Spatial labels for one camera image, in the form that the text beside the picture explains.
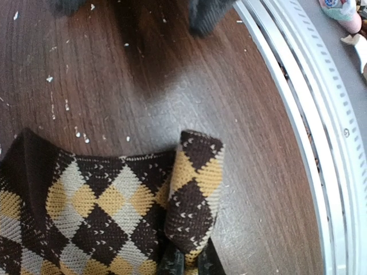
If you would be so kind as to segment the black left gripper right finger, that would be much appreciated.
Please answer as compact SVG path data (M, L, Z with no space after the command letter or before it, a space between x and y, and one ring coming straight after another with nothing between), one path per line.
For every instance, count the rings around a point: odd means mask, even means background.
M199 275L226 275L211 239L198 255Z

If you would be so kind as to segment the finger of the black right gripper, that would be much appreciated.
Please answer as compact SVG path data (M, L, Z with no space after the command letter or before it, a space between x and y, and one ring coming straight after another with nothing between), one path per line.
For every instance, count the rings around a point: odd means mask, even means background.
M48 0L54 15L72 15L86 3L86 0Z
M232 0L189 1L189 32L193 36L207 36L232 8Z

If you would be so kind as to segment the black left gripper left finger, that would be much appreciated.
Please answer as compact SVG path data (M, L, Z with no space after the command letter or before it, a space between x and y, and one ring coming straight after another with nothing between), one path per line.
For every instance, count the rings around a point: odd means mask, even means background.
M159 263L159 275L183 275L185 256L173 243L169 243Z

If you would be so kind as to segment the brown checkered sock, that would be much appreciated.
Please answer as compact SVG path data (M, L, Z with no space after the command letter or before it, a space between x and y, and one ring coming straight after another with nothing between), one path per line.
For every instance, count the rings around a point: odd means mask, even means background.
M196 131L174 151L109 158L23 130L1 161L1 273L159 274L173 243L198 274L223 160L222 141Z

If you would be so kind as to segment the aluminium front frame rail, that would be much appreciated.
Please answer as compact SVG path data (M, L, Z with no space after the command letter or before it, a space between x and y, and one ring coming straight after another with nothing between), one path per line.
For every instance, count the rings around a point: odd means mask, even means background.
M279 90L309 180L324 274L366 273L366 82L317 1L237 1Z

